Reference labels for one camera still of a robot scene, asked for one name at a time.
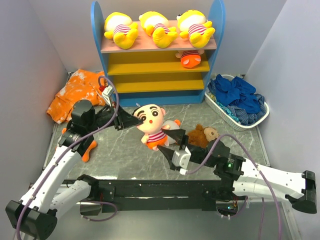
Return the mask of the yellow frog plush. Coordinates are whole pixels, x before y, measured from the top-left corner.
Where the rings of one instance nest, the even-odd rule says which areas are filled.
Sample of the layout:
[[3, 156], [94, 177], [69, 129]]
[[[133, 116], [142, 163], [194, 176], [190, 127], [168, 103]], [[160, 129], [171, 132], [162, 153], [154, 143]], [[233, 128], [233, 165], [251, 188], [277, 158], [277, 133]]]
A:
[[197, 49], [204, 48], [215, 33], [213, 23], [206, 16], [195, 9], [187, 10], [176, 17], [179, 35], [188, 39], [190, 44]]
[[113, 40], [116, 46], [127, 50], [135, 43], [139, 31], [138, 24], [121, 12], [113, 12], [104, 20], [104, 37]]
[[176, 28], [170, 26], [169, 20], [159, 12], [147, 11], [138, 19], [144, 32], [158, 48], [167, 48], [178, 37]]

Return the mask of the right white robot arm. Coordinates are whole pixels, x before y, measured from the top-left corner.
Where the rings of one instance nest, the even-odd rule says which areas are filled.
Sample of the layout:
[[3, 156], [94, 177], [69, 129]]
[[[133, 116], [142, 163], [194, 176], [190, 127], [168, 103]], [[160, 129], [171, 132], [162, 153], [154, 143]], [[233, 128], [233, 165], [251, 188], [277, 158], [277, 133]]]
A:
[[169, 168], [181, 175], [194, 174], [203, 167], [212, 168], [220, 182], [209, 194], [220, 201], [233, 197], [265, 198], [288, 202], [294, 210], [302, 213], [317, 213], [314, 172], [289, 172], [258, 164], [248, 156], [232, 154], [221, 137], [202, 148], [190, 144], [183, 129], [164, 130], [164, 133], [179, 145], [178, 150], [159, 146]]

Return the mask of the boy doll striped shirt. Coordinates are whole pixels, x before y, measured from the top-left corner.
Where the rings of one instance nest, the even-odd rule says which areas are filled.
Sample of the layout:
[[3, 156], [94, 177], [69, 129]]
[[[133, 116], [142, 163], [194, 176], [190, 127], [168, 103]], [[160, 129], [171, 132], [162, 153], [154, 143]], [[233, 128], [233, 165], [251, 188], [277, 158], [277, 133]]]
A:
[[201, 61], [201, 55], [205, 51], [203, 49], [198, 50], [179, 50], [175, 53], [175, 56], [180, 59], [180, 63], [184, 68], [192, 69], [198, 66]]

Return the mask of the yellow frog plush front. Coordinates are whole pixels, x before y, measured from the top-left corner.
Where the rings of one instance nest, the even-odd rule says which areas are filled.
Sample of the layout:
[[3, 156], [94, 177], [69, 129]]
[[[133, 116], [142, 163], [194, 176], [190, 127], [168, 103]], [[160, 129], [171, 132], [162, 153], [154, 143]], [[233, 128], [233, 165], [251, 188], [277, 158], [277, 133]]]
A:
[[215, 33], [213, 23], [206, 16], [195, 9], [187, 10], [176, 17], [179, 35], [188, 39], [190, 44], [197, 49], [204, 48]]

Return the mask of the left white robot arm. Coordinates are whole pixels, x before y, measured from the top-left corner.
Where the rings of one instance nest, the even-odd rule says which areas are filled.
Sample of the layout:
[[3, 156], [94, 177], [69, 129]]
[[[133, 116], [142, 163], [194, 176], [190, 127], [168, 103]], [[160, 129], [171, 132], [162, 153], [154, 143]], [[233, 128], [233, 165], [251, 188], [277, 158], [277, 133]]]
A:
[[25, 233], [35, 239], [46, 240], [58, 219], [77, 202], [101, 200], [99, 181], [85, 174], [63, 192], [57, 191], [75, 163], [89, 155], [95, 133], [107, 127], [123, 130], [142, 122], [116, 103], [96, 112], [90, 101], [78, 101], [47, 167], [19, 201], [11, 200], [5, 208], [17, 239]]

